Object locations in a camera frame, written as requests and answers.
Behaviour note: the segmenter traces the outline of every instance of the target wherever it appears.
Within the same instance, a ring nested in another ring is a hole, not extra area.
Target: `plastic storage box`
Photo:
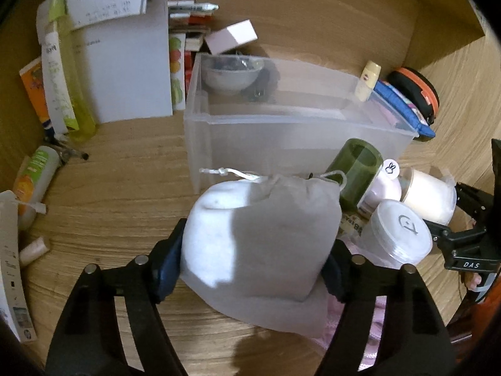
[[[416,131],[377,93],[359,101],[357,82],[301,61],[198,54],[184,112],[195,192],[230,179],[201,168],[323,173],[354,137],[398,159]]]

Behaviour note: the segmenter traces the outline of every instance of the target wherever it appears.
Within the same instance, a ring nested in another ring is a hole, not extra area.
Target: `green cylindrical container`
[[[360,199],[383,165],[383,157],[379,151],[367,141],[358,138],[349,139],[329,166],[326,172],[343,171],[347,182],[341,191],[339,203],[343,212],[354,212]],[[335,182],[341,183],[338,175],[332,176]]]

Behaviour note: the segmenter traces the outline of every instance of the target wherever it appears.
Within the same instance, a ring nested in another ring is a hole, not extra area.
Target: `metal screw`
[[[414,274],[417,270],[412,264],[404,264],[402,268],[409,274]]]
[[[94,271],[97,270],[97,266],[94,264],[94,263],[91,263],[91,264],[88,264],[87,266],[85,266],[84,268],[84,271],[87,273],[87,274],[92,274]]]
[[[134,259],[134,262],[137,265],[142,266],[143,264],[146,264],[148,262],[148,256],[146,256],[146,255],[136,256],[136,258]]]
[[[357,266],[361,266],[366,262],[365,257],[362,255],[353,255],[351,261]]]

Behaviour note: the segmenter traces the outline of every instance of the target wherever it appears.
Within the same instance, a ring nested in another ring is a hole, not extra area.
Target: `drawstring bag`
[[[328,293],[320,270],[334,245],[346,182],[341,171],[311,179],[244,178],[209,188],[184,229],[181,278],[208,305],[232,318],[321,337]],[[339,174],[340,185],[326,179]]]

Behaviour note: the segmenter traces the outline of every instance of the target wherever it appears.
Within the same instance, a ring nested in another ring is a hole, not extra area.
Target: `yellow bottle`
[[[71,20],[67,14],[66,0],[51,0],[49,24],[45,29],[45,45],[49,73],[54,94],[69,136],[74,141],[85,141],[96,133],[92,117],[78,80],[73,57]]]

